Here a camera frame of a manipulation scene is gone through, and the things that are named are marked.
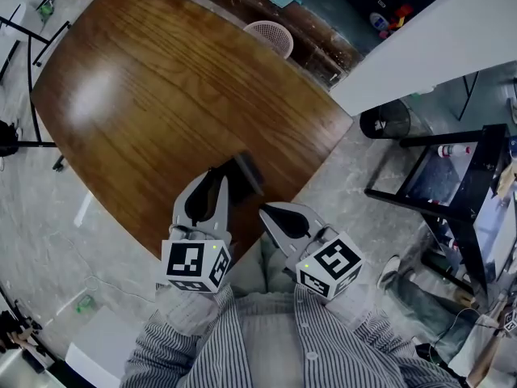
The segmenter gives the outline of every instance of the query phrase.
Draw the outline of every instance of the pink mesh basket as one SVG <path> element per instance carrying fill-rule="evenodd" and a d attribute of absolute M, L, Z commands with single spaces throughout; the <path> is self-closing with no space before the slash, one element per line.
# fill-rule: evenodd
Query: pink mesh basket
<path fill-rule="evenodd" d="M 281 24 L 261 20 L 248 24 L 244 27 L 244 31 L 267 44 L 284 59 L 287 59 L 292 52 L 294 42 L 291 33 Z"/>

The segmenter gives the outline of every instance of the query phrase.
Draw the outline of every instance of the black trash bin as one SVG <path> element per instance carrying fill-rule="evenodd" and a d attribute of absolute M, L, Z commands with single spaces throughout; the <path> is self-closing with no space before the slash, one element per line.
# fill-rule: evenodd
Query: black trash bin
<path fill-rule="evenodd" d="M 401 139 L 410 132 L 410 112 L 405 104 L 397 99 L 364 111 L 359 125 L 368 138 Z"/>

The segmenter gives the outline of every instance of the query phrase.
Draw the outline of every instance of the white bottle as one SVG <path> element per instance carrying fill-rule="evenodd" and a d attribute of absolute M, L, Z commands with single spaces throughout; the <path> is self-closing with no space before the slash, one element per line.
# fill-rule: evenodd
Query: white bottle
<path fill-rule="evenodd" d="M 449 157 L 463 157 L 469 155 L 471 149 L 469 146 L 455 144 L 455 145 L 440 145 L 438 147 L 438 155 L 441 158 Z"/>

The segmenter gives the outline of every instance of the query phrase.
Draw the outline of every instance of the brown wooden tabletop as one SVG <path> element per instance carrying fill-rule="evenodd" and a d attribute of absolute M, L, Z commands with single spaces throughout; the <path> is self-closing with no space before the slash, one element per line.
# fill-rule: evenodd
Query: brown wooden tabletop
<path fill-rule="evenodd" d="M 158 258 L 177 195 L 243 150 L 264 196 L 231 213 L 238 254 L 258 206 L 291 200 L 351 118 L 286 61 L 188 0 L 94 0 L 32 99 L 53 140 L 113 217 Z"/>

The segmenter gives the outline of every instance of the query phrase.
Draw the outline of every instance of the gray pants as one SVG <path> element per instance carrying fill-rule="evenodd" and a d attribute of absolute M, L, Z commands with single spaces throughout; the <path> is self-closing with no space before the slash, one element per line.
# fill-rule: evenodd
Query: gray pants
<path fill-rule="evenodd" d="M 292 293 L 296 283 L 282 271 L 285 256 L 263 235 L 229 270 L 225 281 L 232 286 L 236 297 L 249 293 Z"/>
<path fill-rule="evenodd" d="M 458 317 L 454 327 L 447 331 L 464 309 L 462 305 L 421 290 L 397 272 L 386 275 L 380 287 L 422 336 L 431 341 L 431 345 L 447 363 L 460 351 L 479 318 L 476 312 L 466 310 Z"/>

